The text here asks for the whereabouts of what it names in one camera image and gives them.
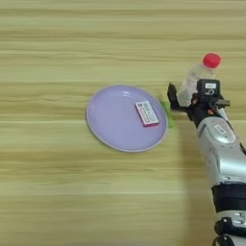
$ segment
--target bottle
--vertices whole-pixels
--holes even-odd
[[[178,92],[180,106],[188,107],[191,104],[193,93],[197,92],[197,82],[200,79],[215,79],[215,69],[221,62],[220,56],[209,53],[204,56],[203,62],[196,64],[188,72],[181,90]],[[228,120],[224,109],[218,111],[222,117]]]

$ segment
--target green object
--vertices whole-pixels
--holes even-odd
[[[163,101],[160,101],[163,109],[165,110],[165,113],[167,115],[167,119],[168,119],[168,128],[174,128],[174,119],[172,117],[172,114],[171,114],[171,109],[170,109],[170,104],[168,102],[163,102]]]

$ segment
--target silver robot arm segment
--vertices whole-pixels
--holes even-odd
[[[246,245],[246,156],[228,122],[207,117],[198,126],[216,208],[214,245]]]

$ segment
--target plate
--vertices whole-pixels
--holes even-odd
[[[143,127],[135,109],[136,102],[149,101],[159,125]],[[89,128],[111,148],[141,152],[158,145],[165,136],[167,117],[160,102],[133,86],[109,86],[97,92],[86,108]]]

